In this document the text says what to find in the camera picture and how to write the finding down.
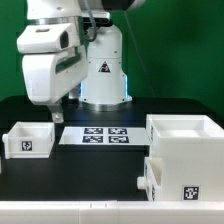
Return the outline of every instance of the green screen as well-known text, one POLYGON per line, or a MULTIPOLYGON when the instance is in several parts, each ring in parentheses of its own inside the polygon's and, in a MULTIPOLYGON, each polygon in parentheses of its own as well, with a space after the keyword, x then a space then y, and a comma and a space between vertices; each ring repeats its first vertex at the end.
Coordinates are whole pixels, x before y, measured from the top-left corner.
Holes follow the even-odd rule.
MULTIPOLYGON (((1 0, 0 100, 26 94, 16 39, 24 0, 1 0)), ((224 118, 224 1, 146 0, 112 13, 123 33, 123 70, 133 97, 196 99, 224 118)))

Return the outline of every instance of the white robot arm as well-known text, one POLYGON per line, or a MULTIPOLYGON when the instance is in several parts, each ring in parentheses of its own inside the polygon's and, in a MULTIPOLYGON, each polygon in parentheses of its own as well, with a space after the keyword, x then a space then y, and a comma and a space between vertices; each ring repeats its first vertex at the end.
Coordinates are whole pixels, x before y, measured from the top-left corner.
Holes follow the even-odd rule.
POLYGON ((128 10, 145 0, 27 0, 26 27, 17 40, 29 99, 47 105, 56 123, 63 122, 60 99, 87 76, 81 11, 128 10))

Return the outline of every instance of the white box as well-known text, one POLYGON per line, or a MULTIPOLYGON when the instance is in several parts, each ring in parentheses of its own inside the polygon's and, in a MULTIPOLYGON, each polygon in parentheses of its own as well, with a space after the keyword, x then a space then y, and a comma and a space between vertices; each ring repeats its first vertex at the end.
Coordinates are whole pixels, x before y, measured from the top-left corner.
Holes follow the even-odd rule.
POLYGON ((224 200, 224 130, 207 116, 148 115, 149 199, 224 200))
POLYGON ((55 141, 54 123, 17 122, 2 136, 5 158, 48 158, 55 141))

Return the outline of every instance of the warning label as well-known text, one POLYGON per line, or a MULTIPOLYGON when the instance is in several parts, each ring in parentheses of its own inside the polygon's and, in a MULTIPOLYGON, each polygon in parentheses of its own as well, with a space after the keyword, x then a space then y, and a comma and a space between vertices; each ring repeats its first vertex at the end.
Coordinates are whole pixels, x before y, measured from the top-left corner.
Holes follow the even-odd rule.
POLYGON ((106 73, 110 73, 110 69, 109 69, 109 66, 107 64, 107 62, 105 61, 103 63, 103 65, 101 66, 99 72, 106 72, 106 73))

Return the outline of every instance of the black table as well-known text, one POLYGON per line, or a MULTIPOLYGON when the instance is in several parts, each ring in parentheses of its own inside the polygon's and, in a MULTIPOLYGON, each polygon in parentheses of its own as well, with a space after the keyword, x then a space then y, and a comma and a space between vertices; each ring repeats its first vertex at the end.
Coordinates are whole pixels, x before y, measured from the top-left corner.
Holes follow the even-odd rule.
MULTIPOLYGON (((49 159, 6 160, 1 143, 0 201, 147 200, 145 192, 137 189, 137 177, 144 175, 148 146, 59 145, 64 127, 145 127, 147 114, 215 119, 215 113, 190 99, 136 98, 126 109, 114 112, 90 111, 66 98, 62 106, 65 122, 55 125, 49 159)), ((0 103, 0 136, 17 121, 51 122, 51 114, 25 96, 7 98, 0 103)))

